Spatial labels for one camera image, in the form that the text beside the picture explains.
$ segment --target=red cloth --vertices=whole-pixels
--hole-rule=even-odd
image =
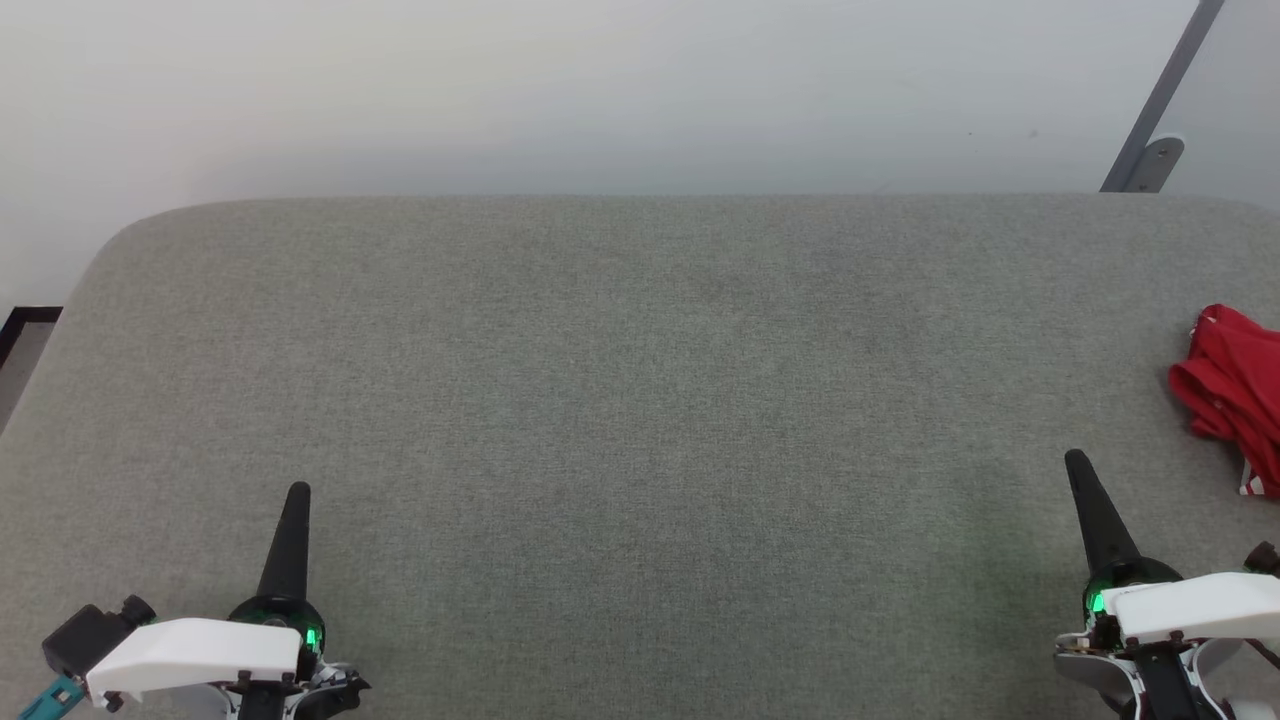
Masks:
[[[1192,432],[1235,442],[1265,493],[1280,496],[1280,333],[1210,305],[1169,386],[1196,413]]]

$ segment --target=metal bracket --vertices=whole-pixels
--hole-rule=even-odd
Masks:
[[[1148,145],[1120,192],[1160,192],[1178,159],[1183,156],[1184,147],[1178,137],[1162,137]]]
[[[1151,140],[1151,135],[1156,132],[1156,126],[1160,124],[1160,118],[1165,114],[1165,108],[1169,106],[1169,101],[1174,97],[1174,91],[1178,90],[1178,83],[1187,74],[1187,68],[1190,67],[1192,59],[1196,58],[1196,51],[1199,50],[1204,36],[1208,35],[1208,29],[1213,26],[1213,19],[1217,18],[1217,12],[1222,9],[1222,3],[1225,0],[1199,0],[1196,12],[1187,20],[1183,36],[1178,38],[1178,45],[1174,47],[1172,55],[1165,63],[1165,69],[1161,70],[1160,79],[1151,88],[1147,104],[1138,113],[1138,119],[1134,120],[1133,129],[1129,131],[1129,137],[1125,138],[1124,145],[1120,147],[1120,154],[1116,155],[1116,160],[1111,165],[1111,172],[1102,181],[1100,192],[1133,192],[1128,187],[1129,182],[1126,178],[1134,176],[1134,168],[1138,167],[1143,146]]]

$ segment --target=black frame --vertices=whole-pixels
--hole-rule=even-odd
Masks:
[[[9,359],[9,352],[18,343],[18,336],[27,323],[56,323],[61,314],[61,307],[14,307],[4,328],[0,328],[0,366]]]

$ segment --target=gray tabletop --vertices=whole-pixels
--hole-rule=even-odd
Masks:
[[[1062,454],[1185,574],[1276,539],[1165,373],[1204,305],[1280,325],[1277,268],[1276,217],[1153,196],[143,220],[0,436],[0,698],[86,602],[225,616],[301,479],[352,720],[1106,717],[1051,664]]]

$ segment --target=black cable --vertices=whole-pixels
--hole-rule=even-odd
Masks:
[[[1244,642],[1249,643],[1249,646],[1252,646],[1253,650],[1258,651],[1258,655],[1266,657],[1267,662],[1270,662],[1272,667],[1280,670],[1280,655],[1276,655],[1275,652],[1271,651],[1270,647],[1262,644],[1262,641],[1244,641]]]

